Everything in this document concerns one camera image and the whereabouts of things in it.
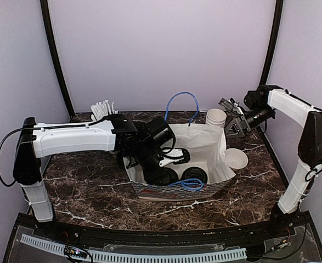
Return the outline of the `stack of paper cups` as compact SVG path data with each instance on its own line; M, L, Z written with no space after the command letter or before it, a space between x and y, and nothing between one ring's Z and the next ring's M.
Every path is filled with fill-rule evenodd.
M206 113L206 125L224 128L227 114L218 108L212 108Z

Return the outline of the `blue checkered paper bag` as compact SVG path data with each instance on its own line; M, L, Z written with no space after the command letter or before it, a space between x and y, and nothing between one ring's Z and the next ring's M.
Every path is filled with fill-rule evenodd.
M162 165L172 179L166 186L151 185L144 179L142 167L130 157L123 165L132 187L141 201L176 202L212 197L233 182L235 172L225 161L227 143L224 129L207 124L173 124L176 148L190 153L189 162L172 159Z

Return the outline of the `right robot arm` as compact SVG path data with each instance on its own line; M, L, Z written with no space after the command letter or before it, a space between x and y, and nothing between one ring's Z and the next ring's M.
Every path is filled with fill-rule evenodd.
M228 139L245 137L260 124L275 118L277 112L301 129L296 143L296 169L265 226L265 233L276 238L299 214L300 204L322 172L322 109L277 85L259 85L257 89L249 90L244 104L242 107L234 99L219 101L230 115L224 126Z

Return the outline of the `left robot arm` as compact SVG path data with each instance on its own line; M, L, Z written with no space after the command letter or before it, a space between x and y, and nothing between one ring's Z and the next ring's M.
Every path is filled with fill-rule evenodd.
M10 131L0 142L0 150L12 135L19 134L15 149L13 179L18 183L41 223L41 230L51 239L62 234L62 226L54 220L41 173L41 159L49 156L100 151L118 152L141 166L148 184L164 182L169 174L165 166L183 159L182 150L174 145L164 148L176 137L168 123L160 117L148 123L135 122L122 114L112 114L98 121L46 124L33 117L25 119L23 126Z

